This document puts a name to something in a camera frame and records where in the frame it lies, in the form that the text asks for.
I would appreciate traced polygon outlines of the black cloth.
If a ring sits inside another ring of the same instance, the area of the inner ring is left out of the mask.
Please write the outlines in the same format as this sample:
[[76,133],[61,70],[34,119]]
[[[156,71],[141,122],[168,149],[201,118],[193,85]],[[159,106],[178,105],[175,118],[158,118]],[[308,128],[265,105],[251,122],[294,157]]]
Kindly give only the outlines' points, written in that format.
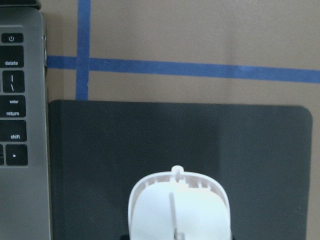
[[128,239],[133,186],[175,165],[223,186],[235,239],[306,238],[306,108],[55,100],[48,109],[56,240]]

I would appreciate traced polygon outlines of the white computer mouse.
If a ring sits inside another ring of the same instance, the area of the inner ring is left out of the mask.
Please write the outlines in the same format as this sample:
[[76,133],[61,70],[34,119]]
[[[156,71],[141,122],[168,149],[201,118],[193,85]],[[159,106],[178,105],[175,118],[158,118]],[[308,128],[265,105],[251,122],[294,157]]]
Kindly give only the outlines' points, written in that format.
[[225,189],[213,178],[175,165],[140,179],[128,200],[131,240],[231,240]]

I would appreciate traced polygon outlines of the grey laptop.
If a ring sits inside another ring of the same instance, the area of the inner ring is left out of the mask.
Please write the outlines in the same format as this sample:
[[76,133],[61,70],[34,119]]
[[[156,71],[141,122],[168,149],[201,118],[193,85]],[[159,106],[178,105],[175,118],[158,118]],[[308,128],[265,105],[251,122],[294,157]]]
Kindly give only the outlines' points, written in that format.
[[50,240],[46,26],[38,0],[0,3],[0,237]]

